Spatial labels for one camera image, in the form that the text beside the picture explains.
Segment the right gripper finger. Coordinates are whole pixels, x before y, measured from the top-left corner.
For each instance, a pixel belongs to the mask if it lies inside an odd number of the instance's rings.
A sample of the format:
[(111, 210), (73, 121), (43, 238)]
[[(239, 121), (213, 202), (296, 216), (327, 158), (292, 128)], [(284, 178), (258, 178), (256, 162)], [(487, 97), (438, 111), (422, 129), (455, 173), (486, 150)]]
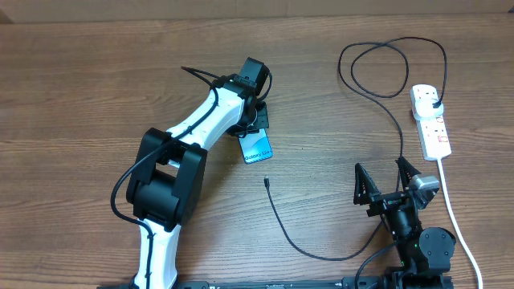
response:
[(353, 204), (367, 205), (374, 201), (381, 193), (373, 179), (360, 163), (355, 164), (355, 189)]
[(398, 165), (402, 188), (404, 191), (410, 189), (410, 181), (414, 176), (419, 175), (421, 172), (418, 171), (405, 157), (399, 157), (396, 160)]

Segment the Samsung Galaxy smartphone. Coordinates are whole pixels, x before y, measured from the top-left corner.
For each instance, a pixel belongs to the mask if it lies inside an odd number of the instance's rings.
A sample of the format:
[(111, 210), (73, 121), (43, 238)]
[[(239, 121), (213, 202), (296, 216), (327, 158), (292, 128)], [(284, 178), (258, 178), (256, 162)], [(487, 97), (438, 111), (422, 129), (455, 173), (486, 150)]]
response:
[(273, 157), (271, 143), (265, 128), (261, 128), (257, 133), (239, 138), (239, 145), (243, 160), (248, 165)]

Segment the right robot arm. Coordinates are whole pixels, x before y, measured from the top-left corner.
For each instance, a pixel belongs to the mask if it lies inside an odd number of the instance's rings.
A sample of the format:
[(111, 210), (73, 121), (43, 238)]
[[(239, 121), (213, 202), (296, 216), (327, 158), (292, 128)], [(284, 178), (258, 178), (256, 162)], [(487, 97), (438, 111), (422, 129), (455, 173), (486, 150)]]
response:
[[(419, 212), (424, 210), (439, 191), (439, 180), (419, 172), (405, 157), (396, 160), (402, 189), (383, 194), (365, 168), (355, 164), (353, 203), (367, 205), (370, 217), (383, 219), (393, 242), (368, 257), (353, 278), (344, 285), (354, 288), (452, 288), (450, 277), (456, 237), (441, 227), (424, 228)], [(383, 275), (365, 277), (361, 273), (375, 258), (396, 249), (399, 267), (388, 267)]]

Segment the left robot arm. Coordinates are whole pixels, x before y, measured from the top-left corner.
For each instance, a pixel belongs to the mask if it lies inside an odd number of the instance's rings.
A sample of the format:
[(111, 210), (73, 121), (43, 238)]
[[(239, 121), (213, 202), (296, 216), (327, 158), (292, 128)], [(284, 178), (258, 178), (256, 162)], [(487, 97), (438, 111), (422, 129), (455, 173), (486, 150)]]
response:
[(271, 157), (265, 98), (272, 74), (249, 58), (240, 72), (217, 76), (189, 68), (207, 82), (206, 100), (180, 124), (149, 129), (129, 170), (128, 203), (141, 231), (138, 272), (130, 288), (173, 288), (181, 228), (198, 204), (209, 149), (223, 134), (238, 138), (246, 163)]

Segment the white power strip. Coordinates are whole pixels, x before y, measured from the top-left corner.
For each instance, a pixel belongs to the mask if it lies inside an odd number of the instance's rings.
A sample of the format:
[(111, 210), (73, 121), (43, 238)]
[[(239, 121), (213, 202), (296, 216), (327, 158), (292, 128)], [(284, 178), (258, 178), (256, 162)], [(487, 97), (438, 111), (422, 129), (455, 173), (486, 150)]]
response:
[[(428, 84), (414, 85), (410, 89), (410, 98), (412, 107), (415, 100), (439, 101), (436, 88)], [(443, 115), (429, 120), (415, 121), (425, 160), (437, 161), (451, 154), (451, 145)]]

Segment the white USB wall charger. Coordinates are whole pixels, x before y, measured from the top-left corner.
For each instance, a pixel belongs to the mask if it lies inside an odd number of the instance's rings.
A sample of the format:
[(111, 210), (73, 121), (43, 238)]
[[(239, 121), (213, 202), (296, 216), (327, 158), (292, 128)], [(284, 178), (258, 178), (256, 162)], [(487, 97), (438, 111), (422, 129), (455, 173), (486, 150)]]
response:
[(415, 100), (413, 102), (413, 116), (416, 120), (429, 120), (439, 117), (444, 112), (443, 103), (433, 100)]

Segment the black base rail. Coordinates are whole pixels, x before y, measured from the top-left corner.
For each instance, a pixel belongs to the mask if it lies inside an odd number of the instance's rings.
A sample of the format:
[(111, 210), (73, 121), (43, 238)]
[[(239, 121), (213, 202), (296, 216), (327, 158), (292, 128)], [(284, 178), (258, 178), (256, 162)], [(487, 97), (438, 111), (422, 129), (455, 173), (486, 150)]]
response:
[[(429, 281), (427, 285), (416, 284), (414, 280), (408, 278), (403, 279), (405, 282), (402, 287), (395, 287), (389, 285), (381, 277), (360, 277), (358, 279), (357, 288), (359, 289), (378, 289), (378, 288), (454, 288), (451, 281), (451, 277), (444, 277), (443, 283), (437, 285), (435, 281)], [(129, 289), (138, 288), (138, 286), (132, 284), (132, 281), (128, 284), (112, 285), (112, 286), (100, 286), (97, 288), (102, 289)], [(208, 283), (202, 282), (178, 282), (171, 288), (177, 289), (354, 289), (354, 277), (344, 277), (342, 280), (333, 281), (321, 281), (321, 280), (308, 280), (308, 281), (297, 281), (297, 282), (268, 282), (268, 283)]]

